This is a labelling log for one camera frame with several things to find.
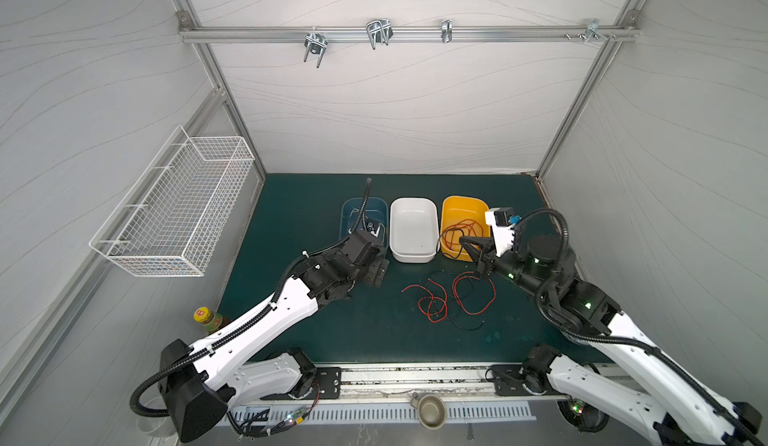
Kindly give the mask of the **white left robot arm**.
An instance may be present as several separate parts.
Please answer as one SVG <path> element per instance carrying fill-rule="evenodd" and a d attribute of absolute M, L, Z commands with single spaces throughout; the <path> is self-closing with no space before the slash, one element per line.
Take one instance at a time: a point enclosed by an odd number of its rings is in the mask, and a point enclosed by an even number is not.
<path fill-rule="evenodd" d="M 359 283 L 381 284 L 388 268 L 385 244 L 355 230 L 324 249 L 303 252 L 282 273 L 274 292 L 221 330 L 192 344 L 170 343 L 160 369 L 129 398 L 139 417 L 167 418 L 179 440 L 205 435 L 234 408 L 271 395 L 309 393 L 317 368 L 299 348 L 245 364 L 295 324 L 328 304 L 347 299 Z"/>

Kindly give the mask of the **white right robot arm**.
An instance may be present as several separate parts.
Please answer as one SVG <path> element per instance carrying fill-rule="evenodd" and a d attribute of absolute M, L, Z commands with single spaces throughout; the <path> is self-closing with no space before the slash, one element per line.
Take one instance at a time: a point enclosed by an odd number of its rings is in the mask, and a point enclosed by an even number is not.
<path fill-rule="evenodd" d="M 695 379 L 667 356 L 596 285 L 579 279 L 575 254 L 552 235 L 498 253 L 491 238 L 465 236 L 462 248 L 482 273 L 496 273 L 530 294 L 564 336 L 610 358 L 637 384 L 629 388 L 557 349 L 539 345 L 521 368 L 530 392 L 567 395 L 622 422 L 653 445 L 758 445 L 762 416 Z"/>

